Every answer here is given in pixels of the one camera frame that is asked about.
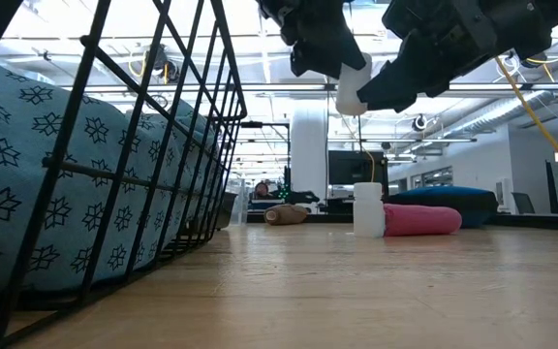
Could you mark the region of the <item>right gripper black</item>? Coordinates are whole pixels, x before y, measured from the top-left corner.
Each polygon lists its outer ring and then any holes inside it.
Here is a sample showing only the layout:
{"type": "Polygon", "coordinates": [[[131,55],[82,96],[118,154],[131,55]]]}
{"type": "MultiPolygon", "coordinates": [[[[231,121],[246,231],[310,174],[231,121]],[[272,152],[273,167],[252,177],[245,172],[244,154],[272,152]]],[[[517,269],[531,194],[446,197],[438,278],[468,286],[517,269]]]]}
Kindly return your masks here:
{"type": "Polygon", "coordinates": [[[453,76],[474,70],[496,51],[497,34],[479,0],[391,0],[383,24],[402,44],[357,92],[370,111],[404,111],[419,93],[437,97],[453,76]]]}

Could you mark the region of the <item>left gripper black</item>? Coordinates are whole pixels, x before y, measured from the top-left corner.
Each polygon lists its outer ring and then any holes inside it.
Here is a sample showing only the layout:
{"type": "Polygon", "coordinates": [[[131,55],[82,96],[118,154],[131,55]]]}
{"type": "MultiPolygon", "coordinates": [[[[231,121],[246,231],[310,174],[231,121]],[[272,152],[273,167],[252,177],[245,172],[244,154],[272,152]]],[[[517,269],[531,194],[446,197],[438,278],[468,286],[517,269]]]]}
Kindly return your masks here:
{"type": "Polygon", "coordinates": [[[366,62],[343,14],[351,0],[257,0],[260,14],[279,27],[286,45],[294,45],[291,70],[302,76],[309,70],[307,43],[312,47],[311,70],[339,78],[346,65],[361,70],[366,62]]]}

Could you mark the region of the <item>white plastic bottle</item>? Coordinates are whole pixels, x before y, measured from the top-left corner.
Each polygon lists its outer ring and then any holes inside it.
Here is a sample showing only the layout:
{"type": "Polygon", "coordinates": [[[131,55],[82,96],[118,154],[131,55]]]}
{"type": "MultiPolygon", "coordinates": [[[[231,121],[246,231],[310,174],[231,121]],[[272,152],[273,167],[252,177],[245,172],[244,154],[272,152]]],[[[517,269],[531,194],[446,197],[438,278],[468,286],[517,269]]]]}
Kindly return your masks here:
{"type": "Polygon", "coordinates": [[[357,92],[371,80],[372,57],[363,54],[365,66],[356,70],[348,65],[341,66],[337,83],[335,107],[341,114],[358,116],[367,112],[367,104],[360,101],[357,92]]]}
{"type": "Polygon", "coordinates": [[[384,235],[386,217],[382,190],[382,184],[377,182],[359,182],[354,185],[353,221],[356,236],[381,238],[384,235]]]}

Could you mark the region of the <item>pink bandage roll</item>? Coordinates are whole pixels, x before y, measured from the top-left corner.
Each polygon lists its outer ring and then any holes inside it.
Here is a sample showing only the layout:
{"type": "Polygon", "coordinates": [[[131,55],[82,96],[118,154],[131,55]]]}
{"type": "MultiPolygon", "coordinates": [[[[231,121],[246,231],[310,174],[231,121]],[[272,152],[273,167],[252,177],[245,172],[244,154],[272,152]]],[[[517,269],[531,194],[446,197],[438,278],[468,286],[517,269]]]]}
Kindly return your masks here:
{"type": "Polygon", "coordinates": [[[385,237],[450,235],[462,226],[461,214],[443,206],[384,204],[385,237]]]}

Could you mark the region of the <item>tan bandage roll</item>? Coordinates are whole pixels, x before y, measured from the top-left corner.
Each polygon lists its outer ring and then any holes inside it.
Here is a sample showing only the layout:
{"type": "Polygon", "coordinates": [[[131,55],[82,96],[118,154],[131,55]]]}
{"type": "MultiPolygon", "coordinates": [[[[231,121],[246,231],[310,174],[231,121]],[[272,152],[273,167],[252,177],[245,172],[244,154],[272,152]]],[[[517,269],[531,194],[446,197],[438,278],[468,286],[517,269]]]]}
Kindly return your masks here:
{"type": "Polygon", "coordinates": [[[302,223],[308,215],[303,206],[283,204],[268,208],[264,214],[264,221],[271,226],[294,225],[302,223]]]}

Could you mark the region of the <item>grey bin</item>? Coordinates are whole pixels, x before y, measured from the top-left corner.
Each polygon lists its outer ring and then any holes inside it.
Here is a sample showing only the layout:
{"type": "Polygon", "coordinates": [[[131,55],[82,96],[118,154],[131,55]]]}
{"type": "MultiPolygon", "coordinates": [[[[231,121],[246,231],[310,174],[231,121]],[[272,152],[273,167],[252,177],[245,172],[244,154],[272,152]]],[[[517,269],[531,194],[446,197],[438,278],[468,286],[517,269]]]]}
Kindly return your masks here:
{"type": "Polygon", "coordinates": [[[220,205],[217,219],[216,219],[216,230],[222,230],[230,225],[232,218],[234,201],[237,195],[235,193],[226,192],[223,197],[223,201],[220,205]]]}

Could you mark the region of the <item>long ceiling light bar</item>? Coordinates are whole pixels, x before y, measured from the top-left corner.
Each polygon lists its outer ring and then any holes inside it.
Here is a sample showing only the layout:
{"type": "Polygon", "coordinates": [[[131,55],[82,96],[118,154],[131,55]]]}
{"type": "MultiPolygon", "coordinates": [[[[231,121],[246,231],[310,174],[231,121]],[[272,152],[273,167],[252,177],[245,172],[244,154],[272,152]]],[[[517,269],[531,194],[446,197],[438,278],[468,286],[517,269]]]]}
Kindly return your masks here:
{"type": "MultiPolygon", "coordinates": [[[[556,83],[521,83],[517,85],[520,91],[555,91],[558,92],[556,83]]],[[[244,83],[239,86],[243,92],[333,92],[337,90],[334,83],[273,83],[254,84],[244,83]]],[[[132,92],[133,89],[127,85],[90,85],[85,88],[87,93],[124,93],[132,92]]],[[[512,91],[509,84],[502,83],[452,83],[448,92],[504,92],[512,91]]]]}

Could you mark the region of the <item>white pillar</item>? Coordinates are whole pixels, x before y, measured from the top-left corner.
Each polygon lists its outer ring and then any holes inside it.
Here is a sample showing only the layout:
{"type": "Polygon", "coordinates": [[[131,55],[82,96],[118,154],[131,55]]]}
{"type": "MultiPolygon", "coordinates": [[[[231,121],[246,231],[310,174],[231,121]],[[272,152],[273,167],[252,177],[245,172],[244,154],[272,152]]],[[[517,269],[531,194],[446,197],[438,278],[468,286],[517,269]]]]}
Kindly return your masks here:
{"type": "Polygon", "coordinates": [[[326,198],[326,108],[318,101],[296,101],[291,120],[292,185],[326,198]]]}

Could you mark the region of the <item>black monitor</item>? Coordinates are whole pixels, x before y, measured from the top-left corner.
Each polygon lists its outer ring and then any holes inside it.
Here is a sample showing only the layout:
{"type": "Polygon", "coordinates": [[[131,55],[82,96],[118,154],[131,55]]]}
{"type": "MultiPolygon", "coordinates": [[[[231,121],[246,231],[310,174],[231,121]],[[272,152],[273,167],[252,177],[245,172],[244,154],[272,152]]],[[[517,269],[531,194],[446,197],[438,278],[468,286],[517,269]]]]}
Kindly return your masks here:
{"type": "Polygon", "coordinates": [[[328,183],[353,185],[358,182],[388,180],[388,166],[383,152],[330,150],[328,152],[328,183]]]}

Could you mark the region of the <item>blue cushion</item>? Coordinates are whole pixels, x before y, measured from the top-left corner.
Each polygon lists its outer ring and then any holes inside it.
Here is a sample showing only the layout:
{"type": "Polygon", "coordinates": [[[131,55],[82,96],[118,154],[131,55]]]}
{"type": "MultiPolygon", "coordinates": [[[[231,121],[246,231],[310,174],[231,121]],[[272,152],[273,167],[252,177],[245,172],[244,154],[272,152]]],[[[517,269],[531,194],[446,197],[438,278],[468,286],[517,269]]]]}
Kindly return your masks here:
{"type": "Polygon", "coordinates": [[[496,195],[488,190],[461,187],[421,187],[388,197],[389,204],[442,206],[453,208],[462,217],[462,228],[479,228],[497,214],[496,195]]]}

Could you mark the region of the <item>black ceiling device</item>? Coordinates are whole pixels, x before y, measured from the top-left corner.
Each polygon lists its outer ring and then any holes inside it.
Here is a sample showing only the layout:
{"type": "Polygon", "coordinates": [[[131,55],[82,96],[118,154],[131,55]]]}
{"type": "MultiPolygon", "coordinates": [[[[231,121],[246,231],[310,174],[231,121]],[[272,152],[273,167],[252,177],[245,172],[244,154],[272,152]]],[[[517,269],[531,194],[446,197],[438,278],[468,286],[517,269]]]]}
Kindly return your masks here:
{"type": "Polygon", "coordinates": [[[166,52],[166,46],[160,44],[157,49],[157,54],[153,63],[149,62],[149,51],[144,53],[143,68],[150,67],[152,75],[157,76],[163,84],[175,84],[180,80],[179,66],[169,60],[166,52]]]}

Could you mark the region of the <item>light blue snowflake-print gown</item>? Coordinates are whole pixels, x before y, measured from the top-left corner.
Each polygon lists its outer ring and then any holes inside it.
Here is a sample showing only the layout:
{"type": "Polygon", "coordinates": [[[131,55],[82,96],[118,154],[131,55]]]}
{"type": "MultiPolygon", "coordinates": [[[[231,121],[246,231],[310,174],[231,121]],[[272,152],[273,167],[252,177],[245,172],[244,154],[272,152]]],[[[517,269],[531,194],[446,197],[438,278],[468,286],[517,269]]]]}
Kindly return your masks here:
{"type": "MultiPolygon", "coordinates": [[[[18,250],[60,131],[70,94],[57,86],[0,66],[0,294],[7,286],[18,250]]],[[[143,268],[177,233],[181,221],[201,214],[213,165],[201,147],[214,135],[202,116],[180,103],[177,125],[159,114],[143,114],[137,130],[130,114],[91,98],[81,100],[64,170],[46,210],[23,280],[25,292],[74,291],[89,265],[105,210],[111,175],[126,140],[132,149],[108,224],[94,277],[121,276],[128,266],[143,268]]]]}

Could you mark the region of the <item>silver ceiling duct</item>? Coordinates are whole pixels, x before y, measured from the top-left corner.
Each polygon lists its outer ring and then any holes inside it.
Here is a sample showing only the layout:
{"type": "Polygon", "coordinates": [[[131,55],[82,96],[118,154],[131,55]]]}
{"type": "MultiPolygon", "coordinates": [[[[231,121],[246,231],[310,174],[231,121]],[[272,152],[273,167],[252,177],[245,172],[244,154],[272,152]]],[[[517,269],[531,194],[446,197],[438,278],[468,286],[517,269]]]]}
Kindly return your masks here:
{"type": "MultiPolygon", "coordinates": [[[[516,85],[525,102],[534,111],[548,106],[557,98],[558,72],[554,77],[555,82],[525,82],[516,85]]],[[[455,139],[479,134],[485,130],[495,129],[525,113],[523,104],[516,96],[501,99],[470,113],[459,125],[448,128],[442,134],[442,138],[455,139]]]]}

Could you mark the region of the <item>black gantry frame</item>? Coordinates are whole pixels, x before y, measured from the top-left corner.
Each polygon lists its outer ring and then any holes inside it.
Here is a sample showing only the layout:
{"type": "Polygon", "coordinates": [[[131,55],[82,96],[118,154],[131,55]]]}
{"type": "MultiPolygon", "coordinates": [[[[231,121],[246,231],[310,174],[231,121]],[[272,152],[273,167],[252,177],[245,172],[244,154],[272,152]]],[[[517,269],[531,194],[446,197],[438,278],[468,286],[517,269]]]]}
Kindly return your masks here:
{"type": "Polygon", "coordinates": [[[254,184],[268,179],[285,193],[290,192],[290,124],[244,121],[239,130],[246,132],[236,141],[233,172],[243,179],[251,179],[254,184]]]}

